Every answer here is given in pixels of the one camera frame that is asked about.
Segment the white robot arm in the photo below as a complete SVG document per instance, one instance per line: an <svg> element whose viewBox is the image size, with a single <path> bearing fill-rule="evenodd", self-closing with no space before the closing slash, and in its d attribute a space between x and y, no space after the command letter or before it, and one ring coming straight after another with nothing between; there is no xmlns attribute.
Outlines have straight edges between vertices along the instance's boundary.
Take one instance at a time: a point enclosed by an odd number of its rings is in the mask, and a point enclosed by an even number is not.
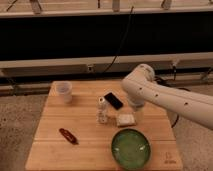
<svg viewBox="0 0 213 171"><path fill-rule="evenodd" d="M132 106L148 101L213 130L213 96L162 86L154 79L154 69L140 64L122 80Z"/></svg>

